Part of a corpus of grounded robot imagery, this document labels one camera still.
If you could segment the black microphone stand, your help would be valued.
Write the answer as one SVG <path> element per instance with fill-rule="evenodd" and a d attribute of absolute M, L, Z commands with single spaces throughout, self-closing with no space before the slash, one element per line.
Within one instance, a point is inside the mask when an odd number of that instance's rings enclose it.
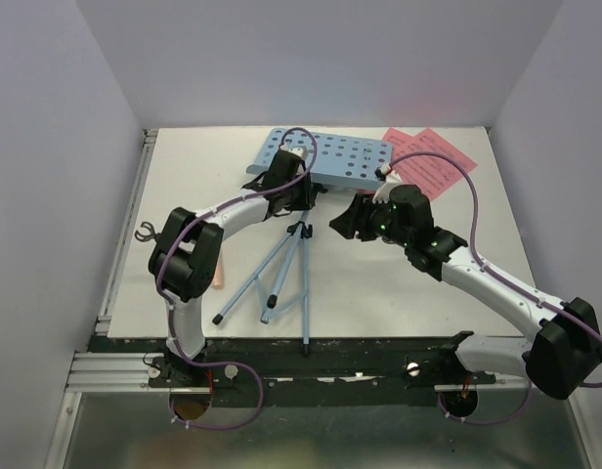
<path fill-rule="evenodd" d="M 155 230 L 154 225 L 148 221 L 142 222 L 140 227 L 134 232 L 134 238 L 139 242 L 157 240 L 158 237 L 159 233 Z"/>

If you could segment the pink microphone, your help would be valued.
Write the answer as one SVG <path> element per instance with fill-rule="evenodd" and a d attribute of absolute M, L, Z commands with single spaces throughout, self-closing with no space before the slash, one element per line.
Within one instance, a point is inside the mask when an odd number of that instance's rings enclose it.
<path fill-rule="evenodd" d="M 212 287 L 214 289 L 220 290 L 225 286 L 225 273 L 224 273 L 224 262 L 223 255 L 219 254 L 217 258 L 217 263 L 215 266 L 214 277 L 212 281 Z"/>

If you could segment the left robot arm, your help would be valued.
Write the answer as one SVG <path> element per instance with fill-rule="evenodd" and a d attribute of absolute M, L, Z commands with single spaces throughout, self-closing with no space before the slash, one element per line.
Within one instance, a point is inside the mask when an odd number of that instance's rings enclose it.
<path fill-rule="evenodd" d="M 167 347 L 177 357 L 171 373 L 185 386 L 205 371 L 198 354 L 205 347 L 202 296 L 215 274 L 222 244 L 240 231 L 285 212 L 314 207 L 317 191 L 308 170 L 307 149 L 280 147 L 267 171 L 239 194 L 197 212 L 182 207 L 168 216 L 149 260 L 157 293 L 166 304 Z"/>

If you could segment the blue music stand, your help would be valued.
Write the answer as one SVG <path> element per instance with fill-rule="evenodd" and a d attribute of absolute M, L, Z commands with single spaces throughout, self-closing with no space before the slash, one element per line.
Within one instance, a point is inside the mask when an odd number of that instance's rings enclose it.
<path fill-rule="evenodd" d="M 249 174 L 261 178 L 270 171 L 276 160 L 276 145 L 280 143 L 281 136 L 286 137 L 285 149 L 299 146 L 308 148 L 307 158 L 314 161 L 312 184 L 322 184 L 329 190 L 376 191 L 379 183 L 374 179 L 374 170 L 392 152 L 392 146 L 381 140 L 321 133 L 311 138 L 303 132 L 294 141 L 291 133 L 275 128 L 254 163 L 247 167 Z M 249 290 L 257 295 L 259 321 L 263 324 L 269 324 L 287 310 L 299 307 L 301 353 L 307 357 L 310 355 L 310 240 L 313 225 L 308 222 L 310 210 L 300 212 L 300 218 L 286 228 L 278 243 L 212 318 L 212 323 L 220 325 L 229 313 L 237 309 L 241 297 Z"/>

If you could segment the pink sheet music page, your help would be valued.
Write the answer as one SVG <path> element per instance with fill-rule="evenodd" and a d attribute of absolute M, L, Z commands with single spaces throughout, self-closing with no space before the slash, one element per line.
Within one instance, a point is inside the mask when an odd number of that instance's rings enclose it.
<path fill-rule="evenodd" d="M 382 137 L 382 141 L 389 143 L 392 146 L 393 151 L 405 148 L 413 141 L 413 139 L 413 135 L 393 127 L 390 127 Z"/>
<path fill-rule="evenodd" d="M 477 164 L 465 153 L 454 147 L 434 130 L 427 128 L 414 136 L 413 141 L 398 151 L 392 151 L 391 159 L 413 152 L 431 151 L 451 159 L 469 173 Z M 395 171 L 407 185 L 417 185 L 433 201 L 463 178 L 462 173 L 442 158 L 429 155 L 415 156 L 401 161 Z"/>

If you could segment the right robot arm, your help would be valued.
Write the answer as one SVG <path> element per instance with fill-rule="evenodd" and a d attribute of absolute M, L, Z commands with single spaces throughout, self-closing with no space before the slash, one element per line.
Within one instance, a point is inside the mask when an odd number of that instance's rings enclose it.
<path fill-rule="evenodd" d="M 380 197 L 356 194 L 330 227 L 346 239 L 380 238 L 403 248 L 414 268 L 469 294 L 522 334 L 458 334 L 437 361 L 445 380 L 457 383 L 479 371 L 515 375 L 557 400 L 584 385 L 602 363 L 598 321 L 588 302 L 565 302 L 495 273 L 475 257 L 466 240 L 436 226 L 430 200 L 418 187 L 389 185 L 380 192 Z"/>

